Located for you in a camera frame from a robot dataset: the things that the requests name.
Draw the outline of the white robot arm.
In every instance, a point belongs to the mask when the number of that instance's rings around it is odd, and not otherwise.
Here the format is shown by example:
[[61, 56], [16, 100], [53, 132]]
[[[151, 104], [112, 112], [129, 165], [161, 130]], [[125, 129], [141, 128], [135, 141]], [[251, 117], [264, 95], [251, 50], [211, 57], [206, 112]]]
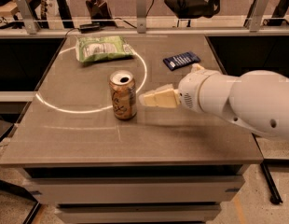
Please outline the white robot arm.
[[275, 72], [254, 70], [234, 77], [194, 64], [177, 88], [164, 85], [141, 94], [139, 101], [151, 107], [182, 105], [258, 136], [289, 141], [289, 78]]

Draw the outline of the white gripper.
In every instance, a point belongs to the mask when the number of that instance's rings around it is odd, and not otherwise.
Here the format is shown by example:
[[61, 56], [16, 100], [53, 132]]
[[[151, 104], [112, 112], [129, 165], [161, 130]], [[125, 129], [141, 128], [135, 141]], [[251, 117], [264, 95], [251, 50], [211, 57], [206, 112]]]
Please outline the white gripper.
[[150, 107], [176, 108], [181, 101], [184, 107], [198, 113], [227, 112], [228, 97], [238, 78], [206, 70], [199, 63], [194, 63], [191, 71], [180, 81], [178, 90], [167, 84], [141, 94], [139, 102]]

